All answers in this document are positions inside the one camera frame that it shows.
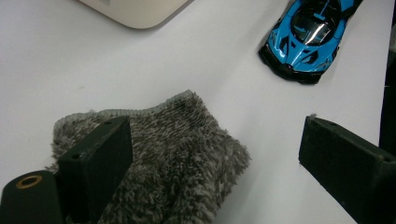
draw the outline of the white surface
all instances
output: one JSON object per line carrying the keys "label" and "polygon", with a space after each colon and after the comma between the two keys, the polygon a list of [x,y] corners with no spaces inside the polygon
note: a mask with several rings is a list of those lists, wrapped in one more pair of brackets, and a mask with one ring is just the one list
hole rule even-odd
{"label": "white surface", "polygon": [[354,223],[298,150],[312,113],[377,145],[394,0],[363,1],[315,86],[275,76],[256,53],[289,3],[196,0],[139,31],[73,0],[0,1],[0,188],[52,163],[57,119],[190,89],[252,158],[214,223]]}

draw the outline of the blue toy car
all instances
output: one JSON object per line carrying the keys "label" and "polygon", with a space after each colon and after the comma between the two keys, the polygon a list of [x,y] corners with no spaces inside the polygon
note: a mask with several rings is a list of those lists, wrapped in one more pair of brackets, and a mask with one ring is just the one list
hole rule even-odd
{"label": "blue toy car", "polygon": [[337,54],[347,22],[362,0],[296,0],[259,50],[279,76],[316,84]]}

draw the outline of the car headlight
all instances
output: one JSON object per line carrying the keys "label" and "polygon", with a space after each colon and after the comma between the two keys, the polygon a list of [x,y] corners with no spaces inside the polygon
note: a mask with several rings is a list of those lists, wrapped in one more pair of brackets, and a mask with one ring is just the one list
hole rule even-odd
{"label": "car headlight", "polygon": [[329,59],[326,59],[323,63],[320,63],[318,66],[317,66],[317,69],[319,69],[319,68],[324,68],[324,67],[327,67],[327,66],[329,66],[330,65],[330,60]]}
{"label": "car headlight", "polygon": [[276,43],[276,39],[277,39],[277,34],[276,34],[276,32],[272,32],[271,33],[271,40],[272,40],[272,44],[273,44],[273,46],[275,45],[275,43]]}

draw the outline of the car windshield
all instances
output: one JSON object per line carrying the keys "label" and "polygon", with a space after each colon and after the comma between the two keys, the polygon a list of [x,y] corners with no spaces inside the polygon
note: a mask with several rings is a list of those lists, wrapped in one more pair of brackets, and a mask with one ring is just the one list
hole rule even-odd
{"label": "car windshield", "polygon": [[330,40],[333,29],[332,20],[326,20],[315,13],[300,12],[291,21],[291,30],[294,36],[310,46],[317,46]]}

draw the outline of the fluffy cloth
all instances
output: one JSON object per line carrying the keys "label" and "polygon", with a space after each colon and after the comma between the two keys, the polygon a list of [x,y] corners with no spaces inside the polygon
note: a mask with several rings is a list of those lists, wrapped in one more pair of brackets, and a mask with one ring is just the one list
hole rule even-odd
{"label": "fluffy cloth", "polygon": [[59,159],[97,125],[118,116],[130,117],[134,162],[99,223],[211,223],[250,158],[191,91],[146,110],[60,119],[53,157]]}

